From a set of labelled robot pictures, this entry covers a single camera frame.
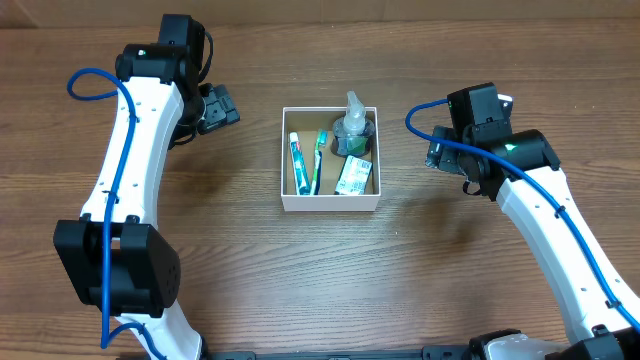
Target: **cable clip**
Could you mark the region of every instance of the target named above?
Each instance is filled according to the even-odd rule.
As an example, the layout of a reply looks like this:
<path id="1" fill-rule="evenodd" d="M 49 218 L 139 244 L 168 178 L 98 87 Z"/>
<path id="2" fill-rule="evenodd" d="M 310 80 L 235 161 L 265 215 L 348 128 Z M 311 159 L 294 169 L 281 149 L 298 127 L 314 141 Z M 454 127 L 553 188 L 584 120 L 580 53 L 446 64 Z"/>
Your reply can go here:
<path id="1" fill-rule="evenodd" d="M 622 303 L 620 302 L 620 300 L 616 300 L 614 302 L 610 302 L 609 300 L 605 301 L 605 304 L 607 304 L 607 307 L 609 309 L 616 309 L 618 308 L 618 306 L 621 306 Z"/>
<path id="2" fill-rule="evenodd" d="M 560 205 L 560 207 L 558 208 L 558 210 L 556 210 L 556 213 L 555 213 L 555 214 L 553 214 L 553 215 L 556 217 L 556 219 L 559 219 L 559 218 L 560 218 L 560 212 L 562 212 L 562 211 L 566 211 L 566 210 L 567 210 L 567 208 L 566 208 L 566 207 L 564 207 L 564 205 Z"/>
<path id="3" fill-rule="evenodd" d="M 120 198 L 118 198 L 118 194 L 111 191 L 111 190 L 102 190 L 103 194 L 109 194 L 109 195 L 113 195 L 116 198 L 116 204 L 120 201 Z"/>

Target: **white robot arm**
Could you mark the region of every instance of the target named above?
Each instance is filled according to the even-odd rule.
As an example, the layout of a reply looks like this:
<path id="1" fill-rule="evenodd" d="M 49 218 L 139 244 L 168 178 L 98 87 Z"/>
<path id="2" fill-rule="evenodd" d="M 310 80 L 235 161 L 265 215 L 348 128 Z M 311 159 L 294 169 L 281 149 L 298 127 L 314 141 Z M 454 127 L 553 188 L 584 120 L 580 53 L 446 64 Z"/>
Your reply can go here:
<path id="1" fill-rule="evenodd" d="M 211 52 L 202 69 L 205 35 Z M 119 332 L 130 329 L 152 359 L 199 360 L 207 356 L 204 339 L 189 326 L 176 299 L 180 262 L 157 232 L 156 208 L 167 151 L 193 140 L 196 133 L 204 135 L 239 120 L 223 85 L 198 87 L 208 72 L 212 52 L 213 40 L 202 25 L 190 16 L 165 15 L 158 43 L 127 45 L 116 60 L 118 108 L 100 176 L 80 220 L 61 220 L 54 233 L 54 245 L 80 300 L 103 311 L 103 347 Z M 70 94 L 81 100 L 109 96 L 82 97 L 73 92 L 73 82 L 85 73 L 116 81 L 103 71 L 88 70 L 72 77 Z M 129 108 L 124 92 L 133 99 L 135 109 Z M 133 137 L 118 181 L 117 168 L 134 114 Z M 116 194 L 112 193 L 114 181 L 118 184 Z M 110 211 L 110 196 L 115 196 L 115 204 L 109 220 L 105 214 Z M 106 227 L 111 229 L 110 241 L 120 242 L 118 250 L 106 250 L 112 258 L 106 267 L 113 279 L 107 302 L 110 309 L 101 307 L 105 304 L 102 288 L 107 281 L 103 280 L 107 262 L 101 262 L 104 257 L 99 256 L 104 251 L 100 234 Z M 108 334 L 105 341 L 108 315 L 116 316 L 123 326 Z"/>

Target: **blue wire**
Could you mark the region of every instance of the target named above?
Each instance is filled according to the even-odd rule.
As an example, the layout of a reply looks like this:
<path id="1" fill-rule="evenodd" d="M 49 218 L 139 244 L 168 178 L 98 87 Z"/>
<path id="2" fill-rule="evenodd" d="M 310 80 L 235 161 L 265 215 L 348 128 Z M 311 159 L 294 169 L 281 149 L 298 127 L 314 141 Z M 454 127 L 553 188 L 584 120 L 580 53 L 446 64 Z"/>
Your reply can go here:
<path id="1" fill-rule="evenodd" d="M 455 141 L 445 140 L 445 139 L 427 135 L 421 132 L 420 130 L 414 128 L 411 125 L 411 117 L 417 111 L 428 109 L 428 108 L 442 105 L 442 104 L 446 104 L 447 102 L 448 102 L 447 99 L 442 99 L 442 100 L 437 100 L 434 102 L 418 105 L 413 109 L 411 109 L 405 119 L 405 124 L 407 125 L 407 129 L 409 129 L 409 131 L 411 131 L 418 137 L 421 137 L 425 140 L 439 143 L 442 146 L 454 148 L 459 151 L 464 151 L 470 154 L 487 158 L 488 160 L 495 162 L 496 164 L 500 165 L 500 167 L 502 167 L 503 169 L 509 171 L 511 174 L 523 179 L 525 182 L 531 185 L 531 187 L 533 187 L 543 198 L 545 198 L 549 202 L 549 204 L 551 204 L 551 207 L 567 224 L 567 227 L 569 228 L 573 236 L 576 238 L 576 241 L 578 242 L 578 245 L 580 246 L 580 249 L 582 250 L 584 257 L 587 260 L 587 263 L 589 263 L 589 267 L 591 268 L 591 271 L 593 271 L 593 274 L 598 280 L 598 284 L 600 284 L 602 291 L 607 296 L 609 303 L 618 304 L 616 308 L 618 309 L 618 312 L 620 313 L 620 315 L 622 315 L 622 317 L 625 320 L 627 320 L 629 324 L 631 324 L 631 326 L 635 329 L 636 332 L 640 333 L 640 323 L 638 323 L 638 321 L 634 319 L 631 314 L 629 314 L 629 312 L 625 309 L 622 303 L 619 302 L 618 298 L 615 296 L 615 294 L 609 287 L 609 284 L 607 284 L 607 281 L 605 280 L 604 275 L 602 274 L 602 270 L 600 270 L 600 266 L 598 265 L 598 262 L 593 256 L 591 249 L 589 249 L 589 245 L 587 245 L 587 242 L 584 240 L 584 237 L 582 237 L 580 230 L 578 230 L 578 227 L 576 226 L 576 224 L 573 222 L 573 220 L 571 220 L 571 217 L 569 216 L 569 214 L 566 211 L 563 211 L 561 209 L 560 204 L 553 198 L 553 196 L 551 196 L 551 194 L 549 194 L 549 192 L 547 192 L 547 190 L 545 190 L 540 184 L 538 184 L 538 182 L 536 182 L 532 177 L 527 175 L 520 168 L 518 168 L 517 166 L 511 164 L 510 162 L 504 160 L 503 158 L 497 155 L 494 155 L 488 151 L 482 150 L 474 146 L 461 144 Z"/>
<path id="2" fill-rule="evenodd" d="M 107 205 L 104 211 L 104 223 L 102 228 L 102 336 L 100 339 L 100 347 L 106 349 L 109 343 L 123 330 L 130 328 L 137 328 L 147 341 L 149 350 L 158 359 L 165 359 L 153 344 L 151 335 L 147 332 L 144 325 L 138 323 L 124 324 L 116 328 L 113 333 L 109 334 L 109 317 L 111 314 L 111 216 L 113 215 L 113 207 L 117 200 L 118 188 L 120 187 L 120 181 L 122 180 L 122 173 L 129 157 L 129 151 L 131 150 L 131 143 L 133 142 L 133 133 L 136 129 L 136 122 L 138 117 L 136 116 L 136 108 L 133 103 L 133 98 L 129 93 L 129 90 L 124 84 L 112 74 L 96 68 L 86 68 L 78 70 L 71 76 L 67 83 L 67 92 L 72 98 L 81 101 L 101 100 L 108 97 L 118 95 L 118 91 L 114 90 L 105 94 L 93 95 L 93 96 L 81 96 L 73 91 L 73 85 L 79 77 L 86 74 L 95 74 L 106 78 L 114 83 L 118 89 L 122 92 L 127 105 L 129 106 L 129 129 L 127 130 L 127 137 L 122 147 L 122 153 L 120 155 L 120 161 L 116 169 L 116 174 L 113 177 L 113 183 L 111 184 L 111 190 L 107 196 Z"/>
<path id="3" fill-rule="evenodd" d="M 160 354 L 160 351 L 158 351 L 156 346 L 153 344 L 153 339 L 151 338 L 151 335 L 149 334 L 149 332 L 147 331 L 145 326 L 140 324 L 140 323 L 137 323 L 137 322 L 130 322 L 130 323 L 126 323 L 126 324 L 122 324 L 122 325 L 118 326 L 109 335 L 109 339 L 107 340 L 107 345 L 109 345 L 111 343 L 111 341 L 113 339 L 115 339 L 116 336 L 118 336 L 118 334 L 120 334 L 121 332 L 123 332 L 125 330 L 128 330 L 128 329 L 136 329 L 136 330 L 138 330 L 138 333 L 141 334 L 144 337 L 144 339 L 147 341 L 147 346 L 149 347 L 149 351 L 151 351 L 151 353 L 155 357 L 157 357 L 158 360 L 166 360 L 167 359 L 166 356 L 163 356 L 162 354 Z"/>

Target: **toothpaste tube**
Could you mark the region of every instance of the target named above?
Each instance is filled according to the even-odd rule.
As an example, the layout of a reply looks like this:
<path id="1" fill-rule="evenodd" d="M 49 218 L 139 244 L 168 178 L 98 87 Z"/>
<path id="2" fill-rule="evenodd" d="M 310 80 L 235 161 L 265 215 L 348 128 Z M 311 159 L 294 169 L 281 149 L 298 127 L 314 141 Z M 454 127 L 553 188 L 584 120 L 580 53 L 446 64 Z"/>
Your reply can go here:
<path id="1" fill-rule="evenodd" d="M 309 186 L 307 168 L 304 166 L 304 157 L 302 157 L 302 151 L 300 150 L 298 133 L 292 132 L 289 134 L 289 148 L 291 148 L 291 160 L 293 162 L 293 178 L 296 182 L 296 194 L 309 195 L 311 193 L 311 187 Z"/>

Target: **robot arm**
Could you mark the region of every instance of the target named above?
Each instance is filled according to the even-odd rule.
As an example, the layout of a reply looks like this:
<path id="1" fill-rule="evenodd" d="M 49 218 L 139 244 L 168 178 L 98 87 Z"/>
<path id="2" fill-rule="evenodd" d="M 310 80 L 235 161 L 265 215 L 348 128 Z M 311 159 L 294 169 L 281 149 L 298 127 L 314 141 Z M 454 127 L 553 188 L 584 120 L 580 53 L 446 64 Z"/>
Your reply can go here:
<path id="1" fill-rule="evenodd" d="M 163 84 L 159 78 L 131 77 L 124 83 L 136 101 L 138 124 L 125 171 L 118 190 L 118 204 L 113 210 L 113 222 L 151 224 L 158 229 L 156 214 L 158 189 L 164 169 L 169 142 L 184 102 L 175 83 Z M 127 136 L 129 109 L 122 93 L 118 96 L 116 121 L 102 171 L 81 216 L 91 221 L 104 221 L 107 193 L 111 188 L 120 153 Z"/>
<path id="2" fill-rule="evenodd" d="M 204 135 L 239 120 L 223 85 L 198 86 L 213 51 L 207 34 L 211 54 L 200 72 L 204 36 L 202 25 L 190 16 L 165 15 L 157 43 L 130 44 L 118 56 L 116 76 L 134 100 L 137 122 L 112 220 L 105 223 L 107 198 L 131 121 L 120 89 L 113 133 L 95 188 L 80 220 L 61 220 L 54 233 L 54 245 L 78 297 L 101 308 L 101 230 L 110 227 L 120 248 L 110 250 L 110 309 L 101 310 L 122 324 L 135 324 L 114 333 L 130 328 L 152 359 L 161 354 L 198 360 L 207 353 L 204 340 L 189 326 L 176 300 L 180 260 L 158 233 L 156 213 L 167 151 L 191 141 L 196 133 Z"/>
<path id="3" fill-rule="evenodd" d="M 545 166 L 527 172 L 566 207 L 593 253 L 605 280 L 621 303 L 640 318 L 640 300 L 624 283 L 591 233 L 569 192 L 562 169 Z M 523 180 L 505 180 L 498 205 L 522 233 L 558 302 L 567 337 L 572 344 L 594 337 L 593 329 L 604 325 L 616 332 L 629 323 L 608 303 L 593 271 L 562 219 L 542 196 Z"/>
<path id="4" fill-rule="evenodd" d="M 467 181 L 463 186 L 465 193 L 470 182 L 478 183 L 480 190 L 470 195 L 484 195 L 491 201 L 497 200 L 502 211 L 523 234 L 558 301 L 567 337 L 572 344 L 562 353 L 564 355 L 561 354 L 567 357 L 558 359 L 591 359 L 576 355 L 585 346 L 602 350 L 602 353 L 597 354 L 601 358 L 616 358 L 606 356 L 628 352 L 628 349 L 623 349 L 622 344 L 637 341 L 638 334 L 617 307 L 624 304 L 624 309 L 631 317 L 638 319 L 640 300 L 613 268 L 580 215 L 569 191 L 566 176 L 560 168 L 560 160 L 544 136 L 537 130 L 513 134 L 510 122 L 513 99 L 497 94 L 491 83 L 463 89 L 450 94 L 446 101 L 415 108 L 408 115 L 409 130 L 417 132 L 409 123 L 415 110 L 441 103 L 449 105 L 453 128 L 438 126 L 433 136 L 418 131 L 419 136 L 432 140 L 426 165 L 466 176 Z M 447 141 L 451 146 L 443 145 Z M 617 297 L 617 303 L 609 302 L 576 237 L 564 219 L 536 189 L 514 175 L 515 173 L 510 173 L 494 161 L 490 162 L 487 156 L 470 151 L 473 149 L 459 151 L 465 146 L 452 142 L 483 149 L 491 157 L 515 165 L 562 204 L 561 209 L 572 219 L 585 239 L 605 283 Z M 514 338 L 510 332 L 503 335 L 506 336 L 494 339 L 500 346 L 492 347 L 489 342 L 479 342 L 483 344 L 481 347 L 484 347 L 486 359 L 503 358 L 506 348 L 504 344 L 507 343 L 519 349 L 532 344 L 531 341 L 522 342 Z M 507 356 L 542 359 L 545 354 L 558 351 L 557 346 L 548 345 L 546 342 L 538 342 L 536 351 L 532 354 L 528 352 L 531 349 L 528 349 Z"/>

